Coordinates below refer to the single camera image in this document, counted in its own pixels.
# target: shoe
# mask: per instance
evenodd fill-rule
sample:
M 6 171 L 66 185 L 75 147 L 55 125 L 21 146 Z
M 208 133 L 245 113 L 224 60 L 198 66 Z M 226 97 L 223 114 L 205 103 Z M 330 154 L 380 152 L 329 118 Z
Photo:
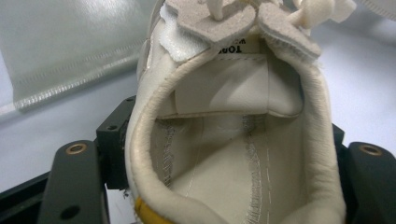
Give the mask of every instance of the shoe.
M 308 34 L 354 5 L 295 6 L 158 2 L 125 145 L 144 223 L 344 223 L 320 48 Z

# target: white background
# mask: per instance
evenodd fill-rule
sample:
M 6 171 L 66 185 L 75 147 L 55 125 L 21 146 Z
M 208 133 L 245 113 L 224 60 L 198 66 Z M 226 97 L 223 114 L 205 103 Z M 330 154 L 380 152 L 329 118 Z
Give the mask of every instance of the white background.
M 332 120 L 346 132 L 345 145 L 368 142 L 396 155 L 396 22 L 359 7 L 345 23 L 326 22 L 312 36 L 323 48 L 319 62 Z M 0 192 L 46 173 L 59 147 L 93 140 L 96 128 L 135 93 L 131 72 L 0 123 Z M 109 198 L 112 223 L 131 223 L 128 200 L 116 191 Z

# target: black metal bracket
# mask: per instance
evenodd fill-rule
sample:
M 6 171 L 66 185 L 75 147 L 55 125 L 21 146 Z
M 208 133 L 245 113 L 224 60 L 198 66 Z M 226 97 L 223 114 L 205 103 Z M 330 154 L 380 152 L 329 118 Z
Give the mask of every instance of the black metal bracket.
M 124 143 L 134 102 L 124 100 L 96 130 L 94 142 L 61 147 L 50 173 L 1 193 L 0 223 L 108 223 L 105 184 L 128 188 Z M 366 143 L 345 147 L 345 133 L 335 125 L 333 134 L 346 223 L 396 223 L 394 157 Z

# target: round hole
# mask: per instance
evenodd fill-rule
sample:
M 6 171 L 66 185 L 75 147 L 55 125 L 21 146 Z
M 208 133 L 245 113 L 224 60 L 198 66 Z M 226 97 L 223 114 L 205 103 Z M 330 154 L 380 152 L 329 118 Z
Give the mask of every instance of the round hole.
M 372 155 L 372 156 L 381 156 L 382 155 L 382 151 L 378 147 L 364 145 L 364 146 L 360 146 L 359 149 L 362 152 Z
M 110 131 L 113 131 L 113 130 L 117 129 L 117 126 L 116 125 L 110 125 L 110 126 L 107 127 L 107 129 L 110 130 Z
M 79 207 L 76 205 L 72 205 L 68 208 L 65 208 L 61 213 L 61 219 L 67 220 L 75 217 L 79 213 Z
M 69 155 L 74 155 L 74 154 L 78 154 L 80 152 L 83 152 L 85 149 L 87 149 L 87 145 L 83 144 L 83 143 L 77 143 L 74 144 L 71 147 L 68 147 L 66 149 L 66 153 Z

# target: tongue label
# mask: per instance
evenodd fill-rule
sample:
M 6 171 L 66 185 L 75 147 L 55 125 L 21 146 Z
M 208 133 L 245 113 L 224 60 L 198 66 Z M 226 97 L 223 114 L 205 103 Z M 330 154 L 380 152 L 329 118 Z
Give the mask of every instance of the tongue label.
M 257 54 L 260 53 L 260 39 L 258 35 L 251 35 L 235 39 L 228 48 L 221 49 L 219 54 Z

